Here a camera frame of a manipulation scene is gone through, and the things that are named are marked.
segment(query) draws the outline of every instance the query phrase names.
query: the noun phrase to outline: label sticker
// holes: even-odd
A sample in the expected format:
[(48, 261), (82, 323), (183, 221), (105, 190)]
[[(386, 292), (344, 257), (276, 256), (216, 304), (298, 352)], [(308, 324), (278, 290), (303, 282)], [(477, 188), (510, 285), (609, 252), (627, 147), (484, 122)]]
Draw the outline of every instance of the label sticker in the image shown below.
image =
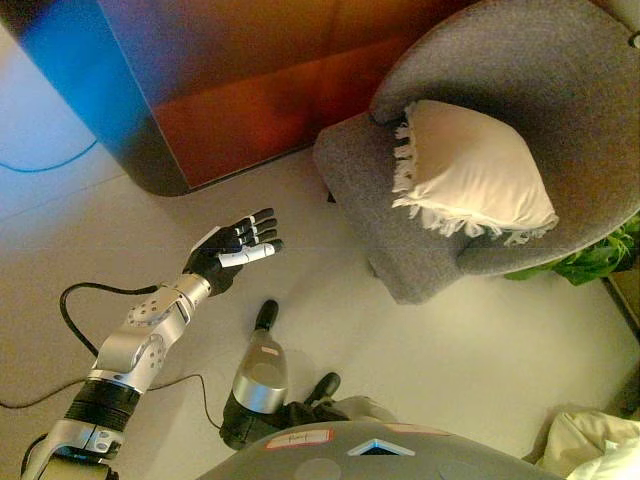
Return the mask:
[(424, 427), (422, 425), (412, 425), (410, 423), (386, 423), (385, 427), (396, 433), (422, 433), (425, 435), (453, 435), (449, 432), (443, 432), (431, 427)]
[(270, 355), (275, 355), (276, 357), (280, 356), (280, 353), (275, 348), (270, 347), (261, 347), (264, 353), (268, 353)]
[(333, 440), (333, 430), (308, 430), (306, 432), (289, 433), (272, 438), (265, 446), (267, 450), (278, 448), (297, 448), (309, 445), (320, 445)]

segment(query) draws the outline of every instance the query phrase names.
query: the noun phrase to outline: robotic hand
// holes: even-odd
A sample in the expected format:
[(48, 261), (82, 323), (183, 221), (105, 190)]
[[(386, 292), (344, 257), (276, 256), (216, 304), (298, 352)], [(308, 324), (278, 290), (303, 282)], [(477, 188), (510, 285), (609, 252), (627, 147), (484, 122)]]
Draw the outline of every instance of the robotic hand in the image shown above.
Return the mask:
[(242, 265), (283, 248), (273, 215), (269, 208), (214, 228), (193, 247), (182, 275), (129, 311), (102, 344), (64, 419), (30, 455), (22, 480), (118, 478), (103, 462), (116, 456), (140, 397), (196, 307), (227, 291)]
[(210, 296), (226, 292), (242, 265), (279, 252), (273, 209), (243, 218), (230, 227), (215, 227), (191, 249), (182, 273), (197, 274), (211, 285)]

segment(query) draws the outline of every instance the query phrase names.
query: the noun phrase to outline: blue cable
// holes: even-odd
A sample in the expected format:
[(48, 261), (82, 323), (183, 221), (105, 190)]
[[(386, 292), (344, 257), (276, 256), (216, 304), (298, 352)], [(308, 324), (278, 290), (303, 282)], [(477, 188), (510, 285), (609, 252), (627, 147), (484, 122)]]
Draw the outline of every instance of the blue cable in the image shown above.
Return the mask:
[(81, 156), (83, 156), (85, 153), (87, 153), (89, 150), (91, 150), (93, 147), (95, 147), (97, 143), (98, 143), (98, 140), (96, 139), (96, 140), (93, 141), (93, 143), (91, 145), (89, 145), (87, 148), (82, 150), (77, 155), (74, 155), (73, 157), (69, 158), (68, 160), (65, 160), (62, 163), (58, 163), (56, 165), (51, 165), (50, 167), (44, 167), (44, 168), (17, 168), (17, 167), (12, 167), (11, 165), (7, 165), (6, 163), (2, 163), (2, 162), (0, 162), (0, 167), (6, 168), (7, 170), (11, 170), (12, 172), (16, 172), (16, 173), (48, 172), (50, 170), (55, 170), (57, 168), (64, 167), (65, 165), (69, 165), (71, 162), (79, 159)]

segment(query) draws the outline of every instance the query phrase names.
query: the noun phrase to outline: gray armchair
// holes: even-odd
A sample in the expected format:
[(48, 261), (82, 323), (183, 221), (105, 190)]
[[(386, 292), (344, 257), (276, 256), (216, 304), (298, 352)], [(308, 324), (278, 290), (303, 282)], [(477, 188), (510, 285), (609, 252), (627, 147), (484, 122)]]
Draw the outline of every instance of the gray armchair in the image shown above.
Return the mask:
[[(428, 32), (368, 113), (326, 128), (321, 175), (398, 303), (422, 303), (464, 274), (504, 274), (592, 244), (640, 209), (640, 50), (587, 0), (487, 0)], [(498, 118), (524, 137), (559, 225), (504, 247), (446, 238), (391, 208), (394, 127), (418, 99)]]

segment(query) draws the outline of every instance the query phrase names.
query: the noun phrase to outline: white pillow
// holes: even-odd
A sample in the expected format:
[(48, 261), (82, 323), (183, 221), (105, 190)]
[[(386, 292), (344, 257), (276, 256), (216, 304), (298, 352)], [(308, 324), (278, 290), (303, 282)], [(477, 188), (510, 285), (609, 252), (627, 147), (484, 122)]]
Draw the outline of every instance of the white pillow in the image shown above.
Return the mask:
[(623, 444), (607, 441), (602, 457), (583, 463), (567, 480), (632, 480), (640, 478), (640, 438)]
[(424, 228), (470, 237), (485, 229), (505, 245), (541, 237), (558, 223), (524, 139), (509, 125), (482, 113), (422, 100), (405, 109), (396, 138), (399, 159), (394, 207), (422, 211)]

